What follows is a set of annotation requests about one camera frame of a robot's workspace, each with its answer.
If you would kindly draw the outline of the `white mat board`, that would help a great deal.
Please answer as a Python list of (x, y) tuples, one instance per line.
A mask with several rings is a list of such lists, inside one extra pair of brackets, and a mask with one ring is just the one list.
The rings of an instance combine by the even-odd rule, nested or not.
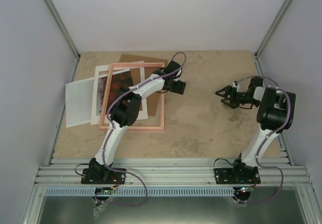
[[(101, 97), (103, 96), (103, 80), (107, 80), (107, 76), (109, 73), (109, 64), (108, 65), (100, 65), (96, 66), (95, 68), (95, 76), (94, 76), (94, 86), (93, 86), (93, 97), (92, 97), (92, 111), (91, 111), (91, 125), (99, 124), (100, 120), (100, 113), (102, 109), (101, 104)], [(140, 69), (140, 80), (144, 80), (145, 73), (144, 68), (125, 68), (125, 67), (117, 67), (116, 70), (113, 72), (113, 74), (123, 73), (126, 71), (130, 71), (130, 69)], [(147, 112), (147, 102), (146, 100), (143, 100), (143, 103), (141, 105), (142, 110), (139, 111), (138, 120), (146, 120), (148, 119), (148, 112)]]

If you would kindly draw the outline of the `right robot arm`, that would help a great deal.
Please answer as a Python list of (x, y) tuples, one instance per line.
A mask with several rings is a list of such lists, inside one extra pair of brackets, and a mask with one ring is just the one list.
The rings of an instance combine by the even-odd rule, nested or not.
[(217, 184), (259, 184), (260, 159), (270, 143), (293, 122), (296, 95), (278, 86), (264, 86), (263, 77), (250, 77), (247, 91), (241, 92), (239, 81), (216, 91), (221, 102), (231, 109), (258, 109), (256, 122), (259, 129), (245, 151), (230, 164), (229, 168), (214, 167)]

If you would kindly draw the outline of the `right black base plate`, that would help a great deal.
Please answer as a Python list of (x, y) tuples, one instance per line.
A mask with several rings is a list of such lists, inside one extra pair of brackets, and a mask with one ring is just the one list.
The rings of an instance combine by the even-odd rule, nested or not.
[(216, 168), (214, 169), (216, 184), (260, 184), (261, 179), (257, 167), (250, 169)]

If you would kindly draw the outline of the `brown backing board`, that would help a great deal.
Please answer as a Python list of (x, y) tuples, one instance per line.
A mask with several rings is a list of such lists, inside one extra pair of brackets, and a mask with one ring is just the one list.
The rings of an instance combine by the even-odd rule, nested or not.
[[(139, 56), (139, 55), (132, 55), (132, 54), (122, 54), (119, 62), (136, 62), (136, 61), (144, 61), (144, 62), (158, 62), (158, 63), (163, 63), (164, 65), (168, 64), (167, 59), (162, 59), (162, 58), (153, 58), (153, 57), (147, 57), (147, 56)], [(159, 69), (160, 66), (158, 67), (145, 67), (144, 68), (144, 75), (145, 79), (147, 79), (153, 71)], [(159, 98), (160, 94), (158, 93), (153, 93), (151, 96), (146, 98), (147, 102), (147, 113), (149, 116), (155, 116), (159, 104)]]

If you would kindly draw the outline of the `red black photo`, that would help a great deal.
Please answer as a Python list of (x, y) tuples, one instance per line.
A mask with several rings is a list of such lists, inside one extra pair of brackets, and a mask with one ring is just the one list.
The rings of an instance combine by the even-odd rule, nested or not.
[[(106, 87), (107, 77), (101, 77), (98, 79), (98, 89), (97, 89), (97, 103), (96, 103), (96, 115), (100, 116), (102, 111), (102, 104), (104, 99), (105, 87)], [(113, 72), (110, 91), (107, 103), (107, 109), (117, 98), (117, 92), (120, 87), (130, 87), (133, 86), (133, 79), (131, 76), (131, 72), (128, 71), (120, 71)]]

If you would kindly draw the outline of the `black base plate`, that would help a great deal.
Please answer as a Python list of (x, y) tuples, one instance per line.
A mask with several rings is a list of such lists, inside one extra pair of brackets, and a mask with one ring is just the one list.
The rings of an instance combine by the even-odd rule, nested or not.
[(110, 184), (120, 185), (125, 183), (126, 175), (120, 172), (113, 172), (109, 170), (103, 170), (95, 172), (91, 168), (83, 170), (81, 183), (82, 184)]
[(216, 184), (260, 184), (261, 179), (257, 167), (250, 169), (216, 168), (214, 169)]

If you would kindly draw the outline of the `pink picture frame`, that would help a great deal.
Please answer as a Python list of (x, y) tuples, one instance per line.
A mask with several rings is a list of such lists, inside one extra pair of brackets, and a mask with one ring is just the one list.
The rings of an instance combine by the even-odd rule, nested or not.
[[(112, 81), (112, 76), (113, 76), (113, 71), (115, 69), (132, 69), (132, 68), (154, 68), (154, 67), (165, 67), (164, 62), (115, 62), (111, 63), (109, 65), (108, 69), (108, 77), (106, 81), (106, 87), (104, 91), (104, 98), (102, 102), (102, 111), (101, 111), (101, 116), (99, 120), (99, 129), (108, 129), (109, 123), (106, 122), (106, 111), (107, 111), (107, 105), (108, 105), (108, 97), (110, 93), (110, 86), (111, 86), (111, 81)], [(152, 96), (158, 96), (159, 101), (158, 101), (158, 107), (159, 107), (159, 123), (157, 126), (130, 126), (128, 129), (130, 131), (164, 131), (165, 128), (165, 95), (164, 94), (159, 94), (159, 93), (153, 93), (152, 95), (148, 96), (147, 99), (150, 100)]]

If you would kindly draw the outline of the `right corner aluminium post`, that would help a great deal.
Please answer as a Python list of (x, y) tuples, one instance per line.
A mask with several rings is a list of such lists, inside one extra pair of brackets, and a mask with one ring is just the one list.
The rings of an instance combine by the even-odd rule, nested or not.
[(269, 43), (269, 41), (272, 38), (272, 36), (274, 35), (275, 31), (279, 27), (280, 23), (282, 22), (283, 18), (285, 17), (286, 13), (288, 12), (288, 10), (291, 7), (293, 2), (294, 2), (294, 0), (284, 0), (281, 8), (279, 9), (276, 17), (273, 20), (269, 30), (267, 31), (266, 35), (264, 36), (257, 51), (254, 53), (255, 59), (260, 58), (261, 54), (265, 50), (267, 44)]

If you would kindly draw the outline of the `aluminium rail base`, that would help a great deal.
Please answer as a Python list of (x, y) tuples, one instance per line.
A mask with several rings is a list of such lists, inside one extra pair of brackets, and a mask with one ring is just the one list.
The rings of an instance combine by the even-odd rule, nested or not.
[[(46, 166), (40, 166), (23, 223), (37, 223), (47, 190), (60, 188), (62, 194), (88, 194), (94, 186), (82, 185), (74, 169), (89, 159), (52, 158)], [(125, 168), (140, 177), (148, 187), (171, 189), (222, 190), (227, 192), (231, 184), (217, 185), (212, 169), (226, 168), (228, 163), (216, 162), (211, 158), (131, 158), (115, 159), (115, 168)], [(283, 174), (283, 186), (295, 187), (299, 195), (304, 218), (308, 223), (321, 223), (321, 211), (316, 200), (312, 182), (305, 166), (294, 165), (282, 150), (280, 158), (263, 158), (259, 168), (262, 187), (278, 187)]]

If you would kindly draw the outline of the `clear acrylic sheet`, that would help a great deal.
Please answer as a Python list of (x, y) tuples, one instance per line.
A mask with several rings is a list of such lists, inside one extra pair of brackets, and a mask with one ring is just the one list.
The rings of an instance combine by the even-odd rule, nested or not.
[[(98, 123), (100, 130), (106, 130), (109, 127), (109, 122), (106, 117), (106, 111), (112, 103), (112, 98), (116, 97), (116, 90), (111, 90), (111, 87), (120, 85), (120, 81), (113, 81), (117, 71), (121, 69), (130, 70), (131, 77), (134, 84), (141, 83), (146, 80), (149, 75), (161, 67), (165, 67), (164, 62), (115, 62), (109, 65), (108, 76), (106, 80), (106, 87), (104, 98), (102, 101), (102, 111)], [(134, 124), (129, 127), (129, 130), (140, 131), (163, 131), (165, 120), (165, 96), (164, 94), (153, 93), (142, 100), (139, 108), (138, 119), (143, 123), (138, 126)]]

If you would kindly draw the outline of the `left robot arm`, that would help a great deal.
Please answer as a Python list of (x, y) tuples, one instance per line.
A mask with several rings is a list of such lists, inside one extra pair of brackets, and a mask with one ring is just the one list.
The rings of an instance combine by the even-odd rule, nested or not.
[(171, 60), (143, 82), (118, 89), (116, 99), (105, 111), (109, 122), (106, 136), (95, 157), (83, 170), (82, 184), (118, 184), (118, 181), (123, 184), (127, 175), (138, 177), (126, 169), (112, 168), (115, 152), (126, 130), (137, 120), (143, 100), (158, 91), (184, 93), (186, 83), (179, 80), (182, 67), (182, 64)]

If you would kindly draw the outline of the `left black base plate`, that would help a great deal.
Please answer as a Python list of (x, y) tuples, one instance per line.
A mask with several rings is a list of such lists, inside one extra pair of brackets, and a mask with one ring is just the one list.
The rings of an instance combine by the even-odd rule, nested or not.
[(91, 168), (83, 170), (81, 183), (82, 184), (110, 184), (120, 185), (125, 183), (126, 175), (120, 172), (113, 172), (109, 170), (103, 170), (95, 172)]

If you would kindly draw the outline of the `white paper sheet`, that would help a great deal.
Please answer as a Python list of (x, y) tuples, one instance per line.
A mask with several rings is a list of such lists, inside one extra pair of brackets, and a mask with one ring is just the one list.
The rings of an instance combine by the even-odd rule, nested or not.
[(94, 78), (65, 85), (66, 127), (90, 123)]

